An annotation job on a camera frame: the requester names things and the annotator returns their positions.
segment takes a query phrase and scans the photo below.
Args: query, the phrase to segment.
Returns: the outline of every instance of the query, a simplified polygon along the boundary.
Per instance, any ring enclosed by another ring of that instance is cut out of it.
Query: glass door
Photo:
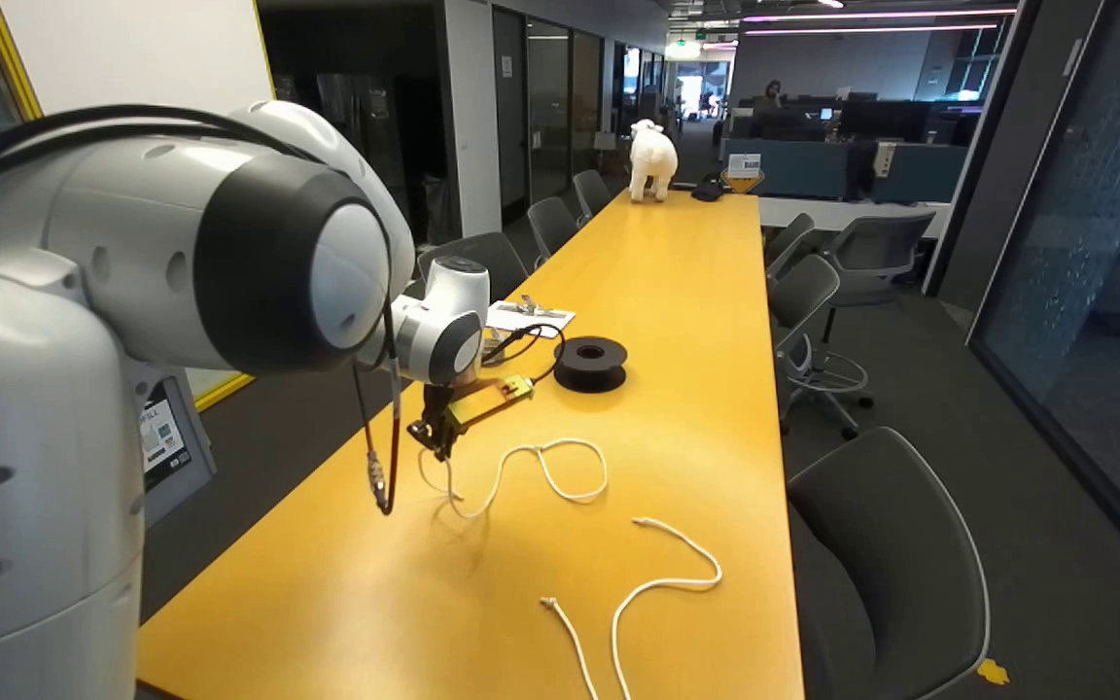
[[[559,194],[569,188],[569,26],[527,19],[523,67],[527,67],[527,204]]]
[[[977,349],[1120,524],[1120,3],[1086,51]]]
[[[601,108],[601,39],[572,33],[572,172],[596,168]]]
[[[523,17],[495,7],[497,191],[506,227],[527,207]]]

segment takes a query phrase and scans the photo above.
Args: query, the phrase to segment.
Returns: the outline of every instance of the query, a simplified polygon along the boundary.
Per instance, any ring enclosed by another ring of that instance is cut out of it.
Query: black roll of tape
[[[576,392],[611,392],[626,382],[626,345],[583,336],[554,345],[554,382]]]

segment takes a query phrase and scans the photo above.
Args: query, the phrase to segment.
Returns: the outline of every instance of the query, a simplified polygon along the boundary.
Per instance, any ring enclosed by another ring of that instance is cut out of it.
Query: white rope
[[[549,463],[549,453],[559,453],[559,449],[579,449],[579,453],[592,453],[592,454],[596,454],[596,463],[600,463],[600,483],[596,483],[592,492],[565,492],[565,488],[559,488],[559,477],[554,477],[554,472],[550,472],[550,463]],[[515,442],[515,449],[508,449],[508,453],[497,458],[495,483],[488,483],[488,492],[484,492],[484,499],[482,499],[476,510],[462,510],[466,499],[453,492],[452,463],[444,463],[444,467],[447,467],[447,474],[444,474],[444,494],[447,494],[452,512],[460,512],[462,520],[484,516],[488,507],[497,502],[497,492],[502,492],[502,483],[506,483],[506,472],[508,472],[508,458],[513,458],[513,454],[534,454],[537,467],[544,472],[544,483],[550,488],[550,494],[554,494],[559,502],[588,507],[588,502],[600,502],[600,499],[606,494],[611,474],[606,474],[606,454],[600,453],[600,442],[565,436],[565,439],[550,439],[550,442]]]
[[[658,577],[658,581],[645,581],[639,582],[611,616],[611,625],[606,625],[606,638],[611,638],[611,669],[613,669],[613,681],[622,690],[626,700],[633,700],[631,694],[631,676],[626,676],[626,667],[622,667],[622,620],[626,610],[645,595],[645,593],[658,593],[658,589],[667,589],[667,593],[712,593],[724,582],[724,566],[712,555],[712,547],[702,547],[699,540],[692,540],[689,532],[671,528],[667,520],[661,516],[633,516],[639,528],[658,528],[658,532],[667,532],[671,540],[689,544],[694,555],[702,555],[712,566],[712,577]],[[572,651],[576,651],[576,662],[583,669],[583,681],[588,681],[588,698],[600,700],[600,690],[592,681],[592,667],[588,667],[588,655],[583,655],[583,638],[576,636],[576,625],[569,624],[559,598],[539,598],[565,625]]]
[[[569,636],[569,646],[576,651],[576,667],[583,669],[588,698],[600,700],[600,690],[596,690],[596,676],[592,676],[592,667],[588,667],[583,638],[576,636],[569,610],[559,607],[554,595],[544,595],[539,604],[559,620],[559,625],[565,625],[565,636]]]

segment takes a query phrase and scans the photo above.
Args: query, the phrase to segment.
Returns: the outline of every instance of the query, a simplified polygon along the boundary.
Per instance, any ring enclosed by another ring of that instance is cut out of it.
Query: long table
[[[534,458],[508,458],[482,520],[444,502],[444,467],[403,436],[401,502],[365,488],[365,431],[233,540],[141,629],[141,676],[189,700],[583,698],[554,595],[613,694],[606,624],[650,577],[712,567],[633,516],[661,516],[724,566],[716,593],[650,593],[622,620],[633,698],[799,698],[786,474],[758,252],[758,199],[613,199],[519,296],[576,312],[569,336],[631,349],[626,384],[537,392],[471,428],[453,488],[482,502],[515,442],[592,439],[611,488],[559,502]],[[506,375],[549,361],[539,341]],[[369,423],[390,442],[390,418]],[[569,492],[596,488],[583,453],[554,453]]]

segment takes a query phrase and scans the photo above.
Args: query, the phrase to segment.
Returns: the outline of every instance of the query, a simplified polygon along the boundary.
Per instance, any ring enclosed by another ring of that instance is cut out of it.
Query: floor
[[[152,620],[257,516],[294,492],[365,418],[390,404],[386,375],[333,367],[257,376],[202,411],[215,477],[142,538],[141,620]]]
[[[838,312],[834,349],[872,371],[873,410],[941,472],[964,507],[991,577],[991,659],[1005,690],[969,676],[956,700],[1113,700],[1120,698],[1120,532],[998,382],[964,349],[964,332],[934,305]],[[834,449],[834,423],[799,404],[790,467]]]

